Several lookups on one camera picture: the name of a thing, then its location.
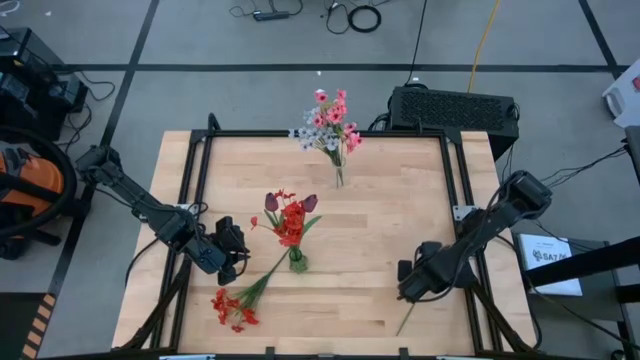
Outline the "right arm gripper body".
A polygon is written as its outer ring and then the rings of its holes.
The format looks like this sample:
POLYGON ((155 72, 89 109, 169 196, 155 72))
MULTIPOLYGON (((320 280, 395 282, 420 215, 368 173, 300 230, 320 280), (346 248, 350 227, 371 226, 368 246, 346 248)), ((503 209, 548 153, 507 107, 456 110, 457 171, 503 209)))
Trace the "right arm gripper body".
POLYGON ((430 263, 441 248, 439 242, 423 242, 416 248, 413 261, 398 261, 398 300, 415 303, 427 292, 438 294, 445 290, 446 281, 430 263))

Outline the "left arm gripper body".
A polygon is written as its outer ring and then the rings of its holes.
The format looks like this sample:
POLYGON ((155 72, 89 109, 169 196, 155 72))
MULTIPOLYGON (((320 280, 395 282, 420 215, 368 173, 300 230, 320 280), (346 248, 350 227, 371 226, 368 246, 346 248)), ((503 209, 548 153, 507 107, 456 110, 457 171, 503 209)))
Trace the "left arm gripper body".
POLYGON ((225 258, 218 270, 218 284, 226 286, 246 271, 250 251, 245 245, 244 233, 230 216, 216 222, 215 238, 225 258))

